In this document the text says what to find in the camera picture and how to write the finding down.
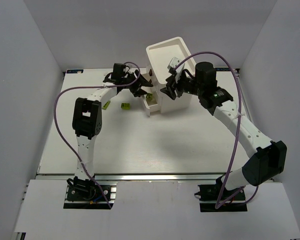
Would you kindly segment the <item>small lime lego brick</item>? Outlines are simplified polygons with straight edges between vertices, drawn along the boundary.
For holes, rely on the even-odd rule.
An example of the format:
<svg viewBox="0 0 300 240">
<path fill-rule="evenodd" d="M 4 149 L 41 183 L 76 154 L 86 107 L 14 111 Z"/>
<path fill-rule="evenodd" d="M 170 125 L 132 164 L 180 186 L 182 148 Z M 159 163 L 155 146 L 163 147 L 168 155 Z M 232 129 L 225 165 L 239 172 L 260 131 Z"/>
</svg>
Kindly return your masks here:
<svg viewBox="0 0 300 240">
<path fill-rule="evenodd" d="M 148 94 L 146 95 L 146 99 L 151 100 L 152 98 L 153 98 L 153 94 L 152 94 L 152 93 L 148 93 Z"/>
</svg>

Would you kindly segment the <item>white bottom drawer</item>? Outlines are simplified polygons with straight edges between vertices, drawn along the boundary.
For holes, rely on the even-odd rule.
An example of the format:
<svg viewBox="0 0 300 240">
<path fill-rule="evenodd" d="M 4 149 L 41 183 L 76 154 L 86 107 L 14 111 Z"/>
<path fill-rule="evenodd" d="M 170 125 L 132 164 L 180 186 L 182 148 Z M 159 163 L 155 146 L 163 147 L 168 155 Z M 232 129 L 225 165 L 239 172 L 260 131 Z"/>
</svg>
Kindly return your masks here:
<svg viewBox="0 0 300 240">
<path fill-rule="evenodd" d="M 141 103 L 145 114 L 150 117 L 152 114 L 159 112 L 161 109 L 157 102 L 158 95 L 154 87 L 142 87 L 142 89 L 145 90 L 147 94 L 152 94 L 152 99 L 146 99 L 147 94 L 141 97 Z"/>
</svg>

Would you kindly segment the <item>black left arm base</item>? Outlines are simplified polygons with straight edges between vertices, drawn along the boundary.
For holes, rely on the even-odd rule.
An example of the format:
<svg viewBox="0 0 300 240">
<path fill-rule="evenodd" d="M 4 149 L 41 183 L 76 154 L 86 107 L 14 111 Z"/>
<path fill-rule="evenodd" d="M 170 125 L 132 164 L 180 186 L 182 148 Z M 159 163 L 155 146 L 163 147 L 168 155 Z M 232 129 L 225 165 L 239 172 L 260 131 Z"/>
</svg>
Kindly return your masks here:
<svg viewBox="0 0 300 240">
<path fill-rule="evenodd" d="M 63 208 L 72 210 L 110 210 L 115 201 L 115 186 L 91 180 L 68 178 Z"/>
</svg>

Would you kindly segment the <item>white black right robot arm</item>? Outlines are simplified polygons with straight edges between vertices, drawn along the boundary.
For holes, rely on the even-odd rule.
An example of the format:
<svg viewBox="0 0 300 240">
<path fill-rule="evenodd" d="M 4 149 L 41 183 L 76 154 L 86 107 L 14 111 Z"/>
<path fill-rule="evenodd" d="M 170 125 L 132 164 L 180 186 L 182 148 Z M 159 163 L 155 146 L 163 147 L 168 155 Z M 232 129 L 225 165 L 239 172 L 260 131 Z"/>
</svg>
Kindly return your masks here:
<svg viewBox="0 0 300 240">
<path fill-rule="evenodd" d="M 203 108 L 225 125 L 245 150 L 248 161 L 239 169 L 222 176 L 217 184 L 226 191 L 246 185 L 259 186 L 284 170 L 287 146 L 263 134 L 234 102 L 231 94 L 221 88 L 217 71 L 210 62 L 199 62 L 191 74 L 179 60 L 173 58 L 168 65 L 171 74 L 160 91 L 172 100 L 184 93 L 197 96 Z"/>
</svg>

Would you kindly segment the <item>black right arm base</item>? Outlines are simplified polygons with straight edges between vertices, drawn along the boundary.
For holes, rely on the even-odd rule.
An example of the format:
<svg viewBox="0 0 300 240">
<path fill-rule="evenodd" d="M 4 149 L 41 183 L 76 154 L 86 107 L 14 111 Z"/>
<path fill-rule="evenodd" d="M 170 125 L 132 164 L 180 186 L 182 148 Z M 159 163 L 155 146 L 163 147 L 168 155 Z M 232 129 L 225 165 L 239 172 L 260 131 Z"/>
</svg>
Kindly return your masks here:
<svg viewBox="0 0 300 240">
<path fill-rule="evenodd" d="M 220 193 L 220 188 L 216 184 L 198 185 L 198 192 L 194 197 L 199 200 L 200 211 L 202 213 L 222 213 L 222 212 L 247 212 L 246 196 L 243 189 L 240 189 L 236 195 L 233 194 L 238 190 L 224 190 L 219 203 L 226 200 L 218 209 L 216 203 Z"/>
</svg>

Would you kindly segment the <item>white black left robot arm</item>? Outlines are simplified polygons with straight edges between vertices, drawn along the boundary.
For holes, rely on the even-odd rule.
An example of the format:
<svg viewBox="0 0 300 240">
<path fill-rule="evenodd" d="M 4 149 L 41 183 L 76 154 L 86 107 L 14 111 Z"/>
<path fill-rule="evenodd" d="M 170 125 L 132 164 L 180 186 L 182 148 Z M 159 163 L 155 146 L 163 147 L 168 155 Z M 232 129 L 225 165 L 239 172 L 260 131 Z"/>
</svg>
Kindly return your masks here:
<svg viewBox="0 0 300 240">
<path fill-rule="evenodd" d="M 103 82 L 110 86 L 97 90 L 87 98 L 77 98 L 74 106 L 72 128 L 77 140 L 78 163 L 75 177 L 89 180 L 94 176 L 94 147 L 97 135 L 102 129 L 102 108 L 123 89 L 128 89 L 135 98 L 147 94 L 143 87 L 152 87 L 136 69 L 131 72 L 127 63 L 115 63 L 112 72 L 108 73 Z"/>
</svg>

